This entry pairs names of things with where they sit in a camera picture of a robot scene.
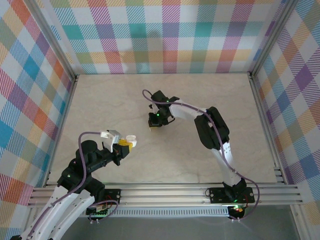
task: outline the plaid wall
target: plaid wall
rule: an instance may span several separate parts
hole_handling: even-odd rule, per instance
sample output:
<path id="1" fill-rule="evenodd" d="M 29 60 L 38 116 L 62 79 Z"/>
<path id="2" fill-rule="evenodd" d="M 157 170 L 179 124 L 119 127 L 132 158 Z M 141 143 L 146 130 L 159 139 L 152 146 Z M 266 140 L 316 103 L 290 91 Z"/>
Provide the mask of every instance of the plaid wall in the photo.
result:
<path id="1" fill-rule="evenodd" d="M 0 239 L 20 233 L 40 187 L 71 79 L 23 0 L 0 1 Z"/>
<path id="2" fill-rule="evenodd" d="M 257 75 L 289 183 L 320 235 L 320 0 L 300 0 Z"/>
<path id="3" fill-rule="evenodd" d="M 285 1 L 37 0 L 85 74 L 247 72 Z"/>

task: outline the table surface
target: table surface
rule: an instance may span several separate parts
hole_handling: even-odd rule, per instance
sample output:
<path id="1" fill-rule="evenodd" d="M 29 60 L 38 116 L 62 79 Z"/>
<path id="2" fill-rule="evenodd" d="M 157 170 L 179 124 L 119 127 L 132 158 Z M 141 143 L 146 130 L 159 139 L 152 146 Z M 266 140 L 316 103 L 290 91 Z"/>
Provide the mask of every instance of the table surface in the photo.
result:
<path id="1" fill-rule="evenodd" d="M 261 126 L 248 77 L 231 74 L 81 75 L 57 145 L 49 182 L 56 182 L 75 157 L 78 136 L 85 131 L 117 130 L 136 135 L 137 145 L 121 165 L 108 164 L 93 173 L 109 183 L 219 183 L 218 163 L 200 142 L 194 122 L 176 119 L 149 129 L 149 102 L 142 90 L 161 90 L 188 104 L 216 107 L 230 129 L 238 172 L 258 183 L 276 182 L 274 162 Z M 101 145 L 95 135 L 86 135 Z"/>

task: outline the cable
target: cable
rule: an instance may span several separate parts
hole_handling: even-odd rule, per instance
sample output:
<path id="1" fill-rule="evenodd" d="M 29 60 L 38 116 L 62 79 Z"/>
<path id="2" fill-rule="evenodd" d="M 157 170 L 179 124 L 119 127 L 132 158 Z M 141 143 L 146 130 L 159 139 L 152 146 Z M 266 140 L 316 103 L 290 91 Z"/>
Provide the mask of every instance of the cable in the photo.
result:
<path id="1" fill-rule="evenodd" d="M 154 104 L 159 104 L 159 105 L 171 105 L 171 104 L 172 104 L 172 105 L 184 106 L 184 107 L 190 108 L 190 109 L 192 109 L 192 110 L 195 110 L 195 111 L 197 111 L 197 112 L 199 112 L 199 113 L 204 114 L 204 115 L 209 119 L 210 123 L 211 123 L 212 126 L 213 126 L 214 132 L 215 132 L 215 134 L 216 134 L 217 137 L 218 137 L 219 144 L 220 144 L 220 147 L 221 147 L 222 159 L 223 159 L 224 163 L 227 165 L 227 167 L 228 167 L 232 172 L 234 172 L 235 174 L 237 174 L 240 178 L 243 178 L 243 179 L 245 179 L 245 180 L 253 183 L 253 184 L 255 185 L 255 187 L 256 187 L 256 190 L 257 190 L 256 202 L 255 202 L 252 210 L 251 210 L 246 216 L 244 216 L 244 217 L 242 218 L 242 220 L 243 220 L 243 219 L 246 219 L 248 216 L 250 216 L 250 215 L 255 211 L 255 209 L 257 208 L 258 203 L 259 203 L 259 200 L 260 200 L 260 189 L 259 189 L 259 186 L 258 186 L 258 184 L 257 184 L 255 181 L 253 181 L 253 180 L 251 180 L 251 179 L 243 176 L 242 174 L 238 173 L 233 167 L 230 166 L 230 164 L 228 163 L 228 161 L 227 161 L 227 159 L 226 159 L 226 156 L 225 156 L 224 146 L 223 146 L 223 143 L 222 143 L 222 140 L 221 140 L 219 131 L 218 131 L 218 129 L 217 129 L 214 121 L 213 121 L 212 118 L 210 117 L 210 115 L 209 115 L 208 113 L 206 113 L 205 111 L 202 111 L 201 109 L 196 108 L 196 107 L 191 106 L 191 105 L 186 104 L 186 103 L 153 101 L 151 98 L 148 98 L 148 97 L 146 96 L 145 92 L 147 92 L 147 93 L 150 94 L 151 96 L 152 96 L 152 93 L 151 93 L 149 90 L 147 90 L 147 89 L 143 89 L 143 90 L 142 90 L 142 95 L 143 95 L 143 97 L 144 97 L 145 99 L 147 99 L 149 102 L 152 102 L 152 103 L 154 103 Z"/>
<path id="2" fill-rule="evenodd" d="M 176 119 L 173 117 L 172 120 L 168 122 L 168 124 L 172 123 L 174 120 Z"/>
<path id="3" fill-rule="evenodd" d="M 38 226 L 38 224 L 40 223 L 40 221 L 42 220 L 42 218 L 46 215 L 46 213 L 49 211 L 49 209 L 53 208 L 57 203 L 59 203 L 60 201 L 62 201 L 63 199 L 65 199 L 66 197 L 68 197 L 69 195 L 73 194 L 75 191 L 77 191 L 79 188 L 82 187 L 82 185 L 85 183 L 86 178 L 87 178 L 87 168 L 86 168 L 86 162 L 85 162 L 85 157 L 84 157 L 84 153 L 82 151 L 82 146 L 81 146 L 81 138 L 83 135 L 86 134 L 95 134 L 95 135 L 100 135 L 100 132 L 96 132 L 96 131 L 85 131 L 83 133 L 80 134 L 79 138 L 78 138 L 78 147 L 79 147 L 79 153 L 80 153 L 80 158 L 81 158 L 81 163 L 82 163 L 82 169 L 83 169 L 83 178 L 82 181 L 80 182 L 80 184 L 74 188 L 73 190 L 71 190 L 70 192 L 68 192 L 66 195 L 60 197 L 58 200 L 54 201 L 53 203 L 51 203 L 51 206 L 48 206 L 43 213 L 39 216 L 39 218 L 37 219 L 37 221 L 35 222 L 35 224 L 33 225 L 33 227 L 31 228 L 31 231 L 28 234 L 28 237 L 31 237 L 31 235 L 34 233 L 36 227 Z"/>
<path id="4" fill-rule="evenodd" d="M 210 196 L 207 194 L 207 191 L 209 190 L 209 188 L 207 188 L 204 192 L 204 195 L 207 197 L 207 198 L 210 198 Z"/>
<path id="5" fill-rule="evenodd" d="M 247 197 L 247 195 L 244 195 L 244 197 L 245 197 L 245 201 L 246 201 L 245 208 L 247 208 L 247 207 L 248 207 L 248 203 L 249 203 L 249 201 L 248 201 L 248 197 Z"/>
<path id="6" fill-rule="evenodd" d="M 110 197 L 110 195 L 108 195 L 107 196 L 110 200 L 113 200 L 111 197 Z M 106 205 L 106 206 L 108 206 L 108 204 Z M 110 204 L 110 206 L 108 207 L 108 209 L 110 209 L 112 207 L 112 203 Z"/>
<path id="7" fill-rule="evenodd" d="M 90 207 L 93 207 L 93 206 L 96 206 L 96 205 L 105 204 L 105 203 L 115 203 L 115 204 L 116 204 L 114 210 L 113 210 L 112 212 L 110 212 L 107 216 L 105 216 L 105 217 L 102 218 L 102 219 L 106 219 L 106 218 L 110 217 L 112 214 L 114 214 L 115 211 L 117 210 L 117 208 L 119 207 L 119 203 L 118 203 L 116 200 L 100 201 L 100 202 L 98 202 L 98 203 L 94 203 L 94 204 L 90 205 L 89 208 L 90 208 Z M 90 215 L 89 215 L 89 220 L 90 220 L 90 221 L 93 221 L 93 220 L 91 219 L 91 215 L 92 215 L 92 213 L 90 213 Z"/>

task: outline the yellow object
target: yellow object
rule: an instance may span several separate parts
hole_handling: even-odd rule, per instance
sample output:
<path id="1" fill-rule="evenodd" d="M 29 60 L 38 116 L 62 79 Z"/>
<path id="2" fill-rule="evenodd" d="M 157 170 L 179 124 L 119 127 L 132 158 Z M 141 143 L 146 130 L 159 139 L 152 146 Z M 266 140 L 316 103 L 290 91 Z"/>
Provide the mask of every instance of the yellow object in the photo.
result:
<path id="1" fill-rule="evenodd" d="M 133 143 L 132 142 L 128 142 L 125 139 L 120 139 L 119 142 L 118 142 L 118 145 L 120 145 L 120 146 L 129 146 L 129 152 L 131 152 L 131 149 L 133 147 Z"/>

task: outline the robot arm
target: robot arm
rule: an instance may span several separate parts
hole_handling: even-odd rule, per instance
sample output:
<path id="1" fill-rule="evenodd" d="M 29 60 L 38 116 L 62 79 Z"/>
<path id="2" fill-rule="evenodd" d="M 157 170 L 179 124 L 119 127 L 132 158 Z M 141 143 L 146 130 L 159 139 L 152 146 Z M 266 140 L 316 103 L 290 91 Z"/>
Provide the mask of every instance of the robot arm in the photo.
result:
<path id="1" fill-rule="evenodd" d="M 70 191 L 79 186 L 83 180 L 83 166 L 79 149 L 75 153 L 75 158 L 71 160 L 69 166 L 62 172 L 58 180 L 58 185 L 42 209 L 40 214 L 20 236 L 13 236 L 11 240 L 60 240 L 72 223 L 94 203 L 107 200 L 110 196 L 108 189 L 100 181 L 92 177 L 91 173 L 105 167 L 108 163 L 114 162 L 120 165 L 120 160 L 125 158 L 131 148 L 136 145 L 135 136 L 121 135 L 110 130 L 102 132 L 100 135 L 104 141 L 103 149 L 99 150 L 95 141 L 87 140 L 81 143 L 85 160 L 86 178 L 84 184 L 74 193 L 67 195 Z M 120 190 L 112 199 L 120 201 Z"/>
<path id="2" fill-rule="evenodd" d="M 221 203 L 222 200 L 224 203 L 233 203 L 238 201 L 240 203 L 244 199 L 244 194 L 246 196 L 250 196 L 252 189 L 247 187 L 246 181 L 232 170 L 236 169 L 236 163 L 233 159 L 230 148 L 230 131 L 219 111 L 215 107 L 212 106 L 205 109 L 185 104 L 185 102 L 178 97 L 166 97 L 160 90 L 152 94 L 151 99 L 154 102 L 167 104 L 157 104 L 153 102 L 149 106 L 152 109 L 152 112 L 149 113 L 148 120 L 150 128 L 159 128 L 161 126 L 168 125 L 173 122 L 175 118 L 194 121 L 200 141 L 207 149 L 211 150 L 215 156 L 222 172 L 224 189 L 212 190 L 215 196 L 210 198 L 211 203 L 215 203 L 215 201 L 220 201 Z M 212 118 L 222 140 L 224 157 L 229 166 L 223 158 L 222 148 L 212 124 L 201 112 L 207 113 Z M 253 203 L 254 201 L 253 197 L 248 199 L 249 203 Z"/>

